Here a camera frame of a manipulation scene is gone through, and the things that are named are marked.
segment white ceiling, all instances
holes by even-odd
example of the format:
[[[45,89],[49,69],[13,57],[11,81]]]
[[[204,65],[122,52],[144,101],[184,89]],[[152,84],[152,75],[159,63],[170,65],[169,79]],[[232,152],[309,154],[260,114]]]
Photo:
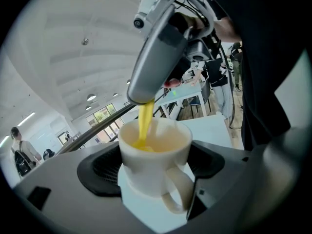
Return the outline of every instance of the white ceiling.
[[[113,93],[125,93],[143,44],[133,27],[139,2],[33,0],[4,45],[1,117],[27,115],[41,98],[75,119],[85,113],[88,94],[96,94],[102,104]],[[84,38],[87,46],[81,45]]]

